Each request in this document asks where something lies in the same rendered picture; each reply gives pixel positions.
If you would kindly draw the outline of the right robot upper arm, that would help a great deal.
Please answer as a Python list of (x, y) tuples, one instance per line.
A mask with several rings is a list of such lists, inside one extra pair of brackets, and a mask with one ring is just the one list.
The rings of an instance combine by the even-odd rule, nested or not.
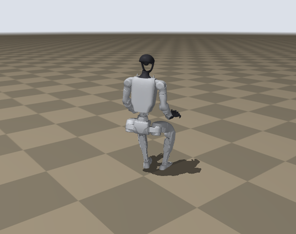
[(167, 85), (165, 83), (165, 81), (163, 80), (155, 80), (155, 84), (156, 84), (156, 88), (159, 90), (158, 94), (159, 94), (159, 100), (160, 100), (160, 104), (159, 104), (159, 109), (161, 111), (167, 111)]

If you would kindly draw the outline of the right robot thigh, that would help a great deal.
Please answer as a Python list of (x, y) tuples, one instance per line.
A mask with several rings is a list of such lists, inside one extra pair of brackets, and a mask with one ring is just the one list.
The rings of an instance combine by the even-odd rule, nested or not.
[(152, 126), (149, 127), (148, 132), (153, 136), (160, 136), (161, 133), (164, 133), (165, 137), (170, 139), (170, 133), (174, 131), (173, 126), (166, 121), (156, 121), (152, 123)]

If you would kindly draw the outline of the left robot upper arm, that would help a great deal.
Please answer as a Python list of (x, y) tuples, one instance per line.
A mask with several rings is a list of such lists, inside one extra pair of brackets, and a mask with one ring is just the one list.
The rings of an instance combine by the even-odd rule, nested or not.
[(131, 104), (131, 98), (129, 98), (131, 93), (131, 82), (133, 77), (129, 77), (124, 81), (124, 88), (123, 88), (123, 99), (122, 102), (126, 105)]

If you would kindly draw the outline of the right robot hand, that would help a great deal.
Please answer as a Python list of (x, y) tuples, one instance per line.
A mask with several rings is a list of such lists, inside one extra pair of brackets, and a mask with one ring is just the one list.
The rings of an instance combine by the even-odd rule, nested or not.
[(181, 118), (181, 115), (180, 115), (180, 113), (178, 113), (176, 110), (172, 110), (171, 109), (171, 113), (172, 113), (172, 117), (170, 117), (169, 119), (172, 119), (172, 118), (174, 118), (174, 117), (179, 117), (179, 118)]

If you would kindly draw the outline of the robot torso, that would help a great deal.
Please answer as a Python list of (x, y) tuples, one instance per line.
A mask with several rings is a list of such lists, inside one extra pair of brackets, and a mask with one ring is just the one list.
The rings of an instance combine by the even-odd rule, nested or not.
[(140, 112), (134, 121), (134, 133), (136, 134), (149, 135), (151, 121), (148, 120), (148, 113), (152, 111), (156, 103), (158, 91), (154, 77), (153, 75), (151, 78), (139, 78), (137, 74), (131, 82), (131, 104), (135, 112)]

